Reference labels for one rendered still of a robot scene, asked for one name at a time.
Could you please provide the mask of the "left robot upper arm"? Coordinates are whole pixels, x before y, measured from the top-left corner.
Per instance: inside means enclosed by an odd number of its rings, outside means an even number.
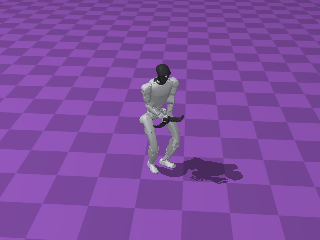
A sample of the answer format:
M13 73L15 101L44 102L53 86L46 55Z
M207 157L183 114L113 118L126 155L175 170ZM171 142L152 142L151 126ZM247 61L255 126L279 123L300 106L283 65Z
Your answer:
M177 89L178 89L178 86L180 85L180 83L175 77L170 78L170 80L172 82L172 89L171 89L169 98L167 99L167 103L173 104L174 98L175 98L175 95L177 93Z

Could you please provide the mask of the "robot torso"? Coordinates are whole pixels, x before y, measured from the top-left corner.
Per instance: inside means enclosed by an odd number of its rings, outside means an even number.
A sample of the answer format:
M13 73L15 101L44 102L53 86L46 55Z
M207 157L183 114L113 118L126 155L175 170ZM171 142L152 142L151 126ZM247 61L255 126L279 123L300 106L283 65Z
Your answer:
M165 77L167 78L167 76ZM152 80L149 81L149 83L152 85L152 89L150 92L150 97L151 97L150 101L154 103L154 108L156 107L158 110L163 112L163 109L161 107L167 102L170 96L170 93L172 91L173 84L170 78L168 78L168 80L166 81L166 84L159 85L156 83L156 82L160 83L159 81L154 82L154 79L156 78L153 78ZM147 113L150 113L150 112L147 110ZM156 120L159 118L152 113L150 113L150 116L152 117L153 120Z

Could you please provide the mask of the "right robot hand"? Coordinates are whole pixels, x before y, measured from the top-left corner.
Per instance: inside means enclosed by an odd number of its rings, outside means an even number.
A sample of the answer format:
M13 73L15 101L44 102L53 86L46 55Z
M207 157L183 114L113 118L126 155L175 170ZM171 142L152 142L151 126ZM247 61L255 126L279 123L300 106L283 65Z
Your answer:
M181 122L183 119L184 119L184 115L182 115L182 117L179 117L179 118L168 116L168 118L163 118L163 121L176 123L176 122Z

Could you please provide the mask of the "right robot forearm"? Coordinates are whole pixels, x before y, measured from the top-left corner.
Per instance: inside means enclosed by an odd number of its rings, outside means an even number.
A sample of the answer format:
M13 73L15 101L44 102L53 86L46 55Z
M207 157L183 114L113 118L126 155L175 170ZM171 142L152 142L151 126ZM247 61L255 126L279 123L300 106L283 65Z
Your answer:
M163 112L161 112L158 108L154 107L152 108L150 105L146 105L146 109L156 115L158 118L162 119L163 121L163 118L168 118L169 116L168 115L165 115ZM163 122L167 122L167 121L163 121Z

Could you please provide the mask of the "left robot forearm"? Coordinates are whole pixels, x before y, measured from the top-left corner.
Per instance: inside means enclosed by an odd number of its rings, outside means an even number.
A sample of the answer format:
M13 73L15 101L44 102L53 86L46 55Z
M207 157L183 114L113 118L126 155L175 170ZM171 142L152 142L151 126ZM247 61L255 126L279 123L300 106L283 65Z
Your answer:
M173 104L167 104L167 110L166 110L166 114L165 115L170 116L171 118L172 118L172 115L173 115L174 104L175 104L175 98L174 98Z

